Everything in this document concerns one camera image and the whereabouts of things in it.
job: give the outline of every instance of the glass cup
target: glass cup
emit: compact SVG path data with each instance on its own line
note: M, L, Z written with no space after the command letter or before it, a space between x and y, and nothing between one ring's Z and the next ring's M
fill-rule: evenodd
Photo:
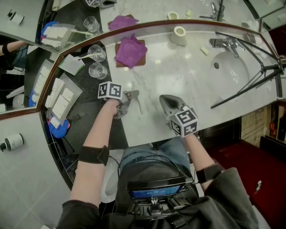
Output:
M88 55L89 54L96 54L90 56L90 58L96 62L102 62L106 59L106 52L99 45L92 45L88 50Z
M97 22L94 16L86 18L84 21L84 26L91 33L98 33L100 29L100 24Z
M105 79L108 75L106 67L104 67L100 63L93 63L92 65L90 65L88 72L91 77L97 78L99 80Z

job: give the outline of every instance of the toilet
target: toilet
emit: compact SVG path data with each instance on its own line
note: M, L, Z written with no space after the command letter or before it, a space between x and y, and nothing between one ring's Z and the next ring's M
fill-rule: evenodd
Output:
M120 163L123 151L123 149L110 150L109 155ZM100 200L103 203L110 203L115 200L118 183L117 168L117 163L109 157L105 167L105 175L100 193Z

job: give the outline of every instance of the sleeve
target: sleeve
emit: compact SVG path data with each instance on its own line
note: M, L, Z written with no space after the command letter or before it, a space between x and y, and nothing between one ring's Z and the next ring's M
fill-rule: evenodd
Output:
M230 168L217 176L205 195L219 203L240 228L258 228L255 212L236 168Z
M99 221L98 207L79 200L63 203L63 213L57 229L94 229Z

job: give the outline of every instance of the drain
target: drain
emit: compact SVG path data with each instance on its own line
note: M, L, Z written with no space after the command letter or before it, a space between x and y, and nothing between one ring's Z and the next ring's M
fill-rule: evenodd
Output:
M215 69L219 69L219 63L218 63L218 62L215 62L215 63L214 63L214 67L215 67Z

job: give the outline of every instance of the jeans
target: jeans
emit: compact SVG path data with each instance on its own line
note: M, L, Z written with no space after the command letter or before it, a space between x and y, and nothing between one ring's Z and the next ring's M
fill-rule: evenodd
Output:
M121 158L120 170L122 171L123 168L128 163L132 163L134 159L138 157L150 156L150 155L153 155L154 153L157 155L164 155L167 158L169 158L172 162L174 162L175 164L182 165L190 171L189 157L184 147L183 139L181 137L172 138L170 141L162 144L158 148L158 150L153 150L152 146L149 144L134 146L134 147L125 149L123 156ZM151 157L150 159L166 161L162 157ZM152 161L152 160L145 159L144 161L140 161L138 163L142 163L142 162L146 163L148 161Z

